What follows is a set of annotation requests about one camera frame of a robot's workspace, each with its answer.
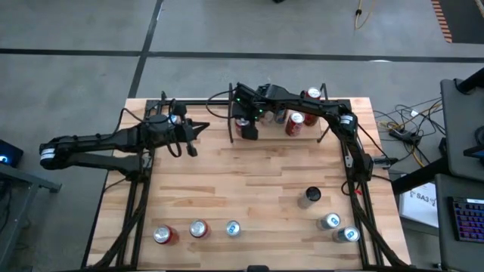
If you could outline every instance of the wooden table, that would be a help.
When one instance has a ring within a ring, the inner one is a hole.
[[[350,99],[359,123],[380,143],[369,98]],[[142,118],[145,101],[128,99],[126,108]],[[227,114],[225,106],[212,108],[219,115]],[[210,127],[194,143],[197,157],[188,156],[184,147],[180,158],[172,157],[166,148],[157,149],[138,269],[240,270],[250,264],[265,264],[273,270],[361,268],[357,243],[334,243],[331,231],[315,226],[315,219],[328,212],[338,213],[342,226],[354,224],[349,197],[340,191],[346,176],[334,134],[328,133],[320,144],[297,139],[231,144],[225,119],[211,116],[204,106],[189,106],[188,115],[194,121],[210,122]],[[121,128],[135,124],[125,114]],[[321,119],[320,126],[323,131],[327,123]],[[380,155],[365,134],[359,136],[367,153]],[[374,174],[387,176],[381,169]],[[121,178],[120,173],[110,172],[106,186]],[[296,200],[309,186],[319,187],[322,197],[309,209],[299,209]],[[396,254],[410,263],[390,183],[374,178],[368,186],[378,230]],[[88,264],[98,261],[121,231],[128,192],[129,183],[124,182],[104,194]],[[208,239],[196,240],[189,234],[195,218],[206,220],[212,228]],[[225,234],[231,219],[243,229],[235,239]],[[161,224],[178,230],[178,244],[155,243],[153,232]],[[374,264],[368,232],[365,238]],[[131,256],[131,242],[132,238],[126,259]]]

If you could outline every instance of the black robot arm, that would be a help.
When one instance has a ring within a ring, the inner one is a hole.
[[[193,122],[186,119],[186,107],[178,104],[173,110],[180,122],[172,122],[163,114],[156,114],[149,119],[112,134],[95,134],[89,136],[63,136],[41,144],[40,164],[48,169],[63,169],[73,165],[117,170],[127,180],[137,178],[143,169],[141,153],[145,149],[164,147],[170,144],[179,147],[178,143],[187,143],[187,152],[196,156],[197,150],[192,144],[199,133],[209,126],[208,122]],[[119,150],[125,153],[137,153],[126,157],[113,157],[87,152],[101,150]]]
[[[250,121],[247,139],[257,139],[255,122],[265,111],[276,113],[281,109],[295,110],[324,118],[331,131],[346,145],[353,158],[352,176],[354,181],[369,181],[373,171],[371,156],[366,154],[358,138],[358,117],[351,111],[347,100],[314,100],[304,94],[291,94],[277,85],[259,86],[257,91],[237,83],[234,90],[234,118]]]

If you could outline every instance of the can lid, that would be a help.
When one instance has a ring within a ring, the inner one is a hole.
[[[235,123],[239,126],[245,126],[245,125],[249,125],[250,121],[245,120],[244,118],[240,118],[240,119],[235,119]]]
[[[335,213],[326,215],[326,223],[331,227],[338,227],[340,225],[340,216]]]
[[[157,243],[166,243],[171,236],[172,231],[167,226],[158,227],[153,233],[153,238]]]
[[[358,241],[360,239],[360,231],[356,227],[345,227],[345,237],[348,241]]]
[[[320,98],[321,97],[321,91],[319,91],[315,87],[311,87],[311,88],[308,89],[308,95],[311,98]]]
[[[240,233],[240,225],[237,221],[231,220],[227,223],[226,230],[229,236],[236,236]]]
[[[291,114],[290,119],[293,120],[296,124],[300,124],[304,122],[304,116],[301,113]]]
[[[321,191],[317,187],[309,187],[306,190],[306,197],[311,201],[318,201],[321,198]]]
[[[172,122],[176,122],[176,119],[178,118],[176,115],[170,114],[169,118],[172,120]]]
[[[190,225],[190,233],[195,237],[203,236],[206,232],[205,222],[201,220],[195,220]]]

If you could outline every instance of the black desk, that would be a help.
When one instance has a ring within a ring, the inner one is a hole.
[[[454,236],[454,223],[448,209],[448,197],[484,199],[484,184],[447,175],[436,175],[436,197],[439,211],[440,257],[444,268],[459,271],[482,270],[484,244],[459,242]]]
[[[392,182],[394,194],[404,193],[434,179],[436,174],[484,182],[484,166],[478,159],[464,156],[464,150],[477,145],[476,129],[484,125],[484,88],[462,94],[453,80],[440,82],[447,138],[447,157]]]

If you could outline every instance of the concrete floor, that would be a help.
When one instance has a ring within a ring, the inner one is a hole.
[[[4,0],[0,48],[140,51],[155,0]],[[165,0],[151,51],[251,52],[484,57],[484,46],[444,41],[430,0],[377,1],[358,32],[352,20],[358,0]],[[364,1],[364,11],[369,1]],[[41,191],[30,212],[30,245],[13,265],[39,271],[79,268],[94,220],[105,171],[39,165],[41,142],[63,134],[112,131],[126,99],[137,57],[0,55],[0,138],[25,151],[20,168],[63,183],[57,195]],[[439,96],[439,81],[466,77],[481,63],[372,63],[313,60],[230,60],[149,57],[136,97],[208,97],[229,82],[266,82],[298,91],[326,82],[331,97],[370,97],[375,110],[417,104]],[[436,114],[442,124],[442,115]],[[431,132],[428,125],[423,129]],[[429,159],[439,158],[441,135],[423,139]],[[383,142],[391,156],[401,144]],[[412,159],[394,169],[417,169]],[[406,230],[413,264],[439,261],[438,239]],[[423,243],[425,250],[417,249]]]

